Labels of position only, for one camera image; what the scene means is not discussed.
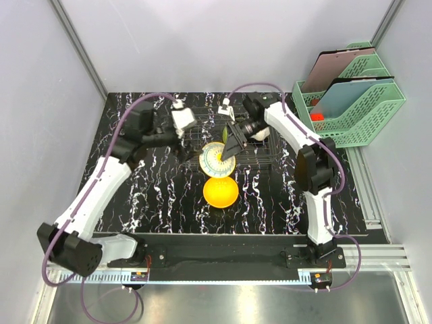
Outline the teal patterned yellow bowl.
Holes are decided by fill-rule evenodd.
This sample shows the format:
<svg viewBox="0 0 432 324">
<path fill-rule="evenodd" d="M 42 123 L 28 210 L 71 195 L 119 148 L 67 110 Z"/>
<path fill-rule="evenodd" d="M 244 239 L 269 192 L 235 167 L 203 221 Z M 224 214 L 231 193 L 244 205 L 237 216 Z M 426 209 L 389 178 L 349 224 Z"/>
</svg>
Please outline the teal patterned yellow bowl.
<svg viewBox="0 0 432 324">
<path fill-rule="evenodd" d="M 231 175 L 236 168 L 236 158 L 230 157 L 222 161 L 221 155 L 224 149 L 222 142 L 210 142 L 203 146 L 198 157 L 202 171 L 211 178 L 225 178 Z"/>
</svg>

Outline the yellow bottom bowl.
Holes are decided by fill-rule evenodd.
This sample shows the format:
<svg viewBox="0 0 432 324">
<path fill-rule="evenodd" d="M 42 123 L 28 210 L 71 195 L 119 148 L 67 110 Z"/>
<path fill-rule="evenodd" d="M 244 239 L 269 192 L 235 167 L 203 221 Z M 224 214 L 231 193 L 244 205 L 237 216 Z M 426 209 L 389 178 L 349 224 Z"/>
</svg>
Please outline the yellow bottom bowl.
<svg viewBox="0 0 432 324">
<path fill-rule="evenodd" d="M 218 209 L 230 207 L 239 195 L 238 184 L 230 177 L 210 178 L 203 187 L 205 200 Z"/>
</svg>

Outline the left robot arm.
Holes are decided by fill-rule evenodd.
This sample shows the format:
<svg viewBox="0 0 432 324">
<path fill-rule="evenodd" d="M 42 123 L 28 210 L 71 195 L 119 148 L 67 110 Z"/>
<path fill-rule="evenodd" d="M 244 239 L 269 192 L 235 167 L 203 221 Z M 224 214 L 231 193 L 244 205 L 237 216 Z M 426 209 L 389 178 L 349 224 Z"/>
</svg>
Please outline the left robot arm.
<svg viewBox="0 0 432 324">
<path fill-rule="evenodd" d="M 73 203 L 54 224 L 42 223 L 37 238 L 45 253 L 43 264 L 55 263 L 74 275 L 88 277 L 99 265 L 126 263 L 139 267 L 146 258 L 146 243 L 134 234 L 94 238 L 95 227 L 119 187 L 145 158 L 148 149 L 169 147 L 178 161 L 194 151 L 183 145 L 186 130 L 196 124 L 191 109 L 173 102 L 172 123 L 156 126 L 151 102 L 138 100 L 120 119 L 106 155 L 102 156 Z"/>
</svg>

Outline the white square bowl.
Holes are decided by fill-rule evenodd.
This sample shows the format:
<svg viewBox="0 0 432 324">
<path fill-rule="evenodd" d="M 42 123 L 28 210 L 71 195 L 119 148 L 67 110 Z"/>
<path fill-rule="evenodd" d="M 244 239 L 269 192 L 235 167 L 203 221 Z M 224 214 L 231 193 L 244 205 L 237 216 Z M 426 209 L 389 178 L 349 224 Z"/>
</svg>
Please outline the white square bowl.
<svg viewBox="0 0 432 324">
<path fill-rule="evenodd" d="M 252 138 L 256 141 L 264 141 L 269 135 L 270 135 L 269 128 L 265 128 L 257 132 L 255 135 L 253 135 Z"/>
</svg>

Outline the patterned bowl green outside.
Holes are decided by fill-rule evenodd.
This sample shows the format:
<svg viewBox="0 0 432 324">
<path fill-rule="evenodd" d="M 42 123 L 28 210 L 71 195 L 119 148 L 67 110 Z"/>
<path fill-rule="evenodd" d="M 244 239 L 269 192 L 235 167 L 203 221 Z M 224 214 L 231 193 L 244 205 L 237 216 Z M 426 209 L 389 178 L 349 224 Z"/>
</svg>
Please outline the patterned bowl green outside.
<svg viewBox="0 0 432 324">
<path fill-rule="evenodd" d="M 223 143 L 227 142 L 227 138 L 228 138 L 228 130 L 227 130 L 227 127 L 224 127 L 223 132 L 222 132 L 222 141 L 223 141 Z"/>
</svg>

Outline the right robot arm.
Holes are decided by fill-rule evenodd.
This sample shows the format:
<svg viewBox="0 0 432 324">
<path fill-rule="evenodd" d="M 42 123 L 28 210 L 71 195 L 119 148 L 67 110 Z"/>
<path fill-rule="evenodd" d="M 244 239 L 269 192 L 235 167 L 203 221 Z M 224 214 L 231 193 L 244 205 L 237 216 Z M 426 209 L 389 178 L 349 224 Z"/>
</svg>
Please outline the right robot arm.
<svg viewBox="0 0 432 324">
<path fill-rule="evenodd" d="M 242 105 L 249 118 L 227 124 L 221 160 L 241 153 L 248 139 L 265 128 L 271 127 L 283 137 L 296 153 L 294 179 L 306 198 L 308 241 L 301 257 L 313 267 L 324 266 L 337 248 L 331 229 L 331 192 L 338 172 L 335 142 L 308 129 L 274 94 L 248 94 Z"/>
</svg>

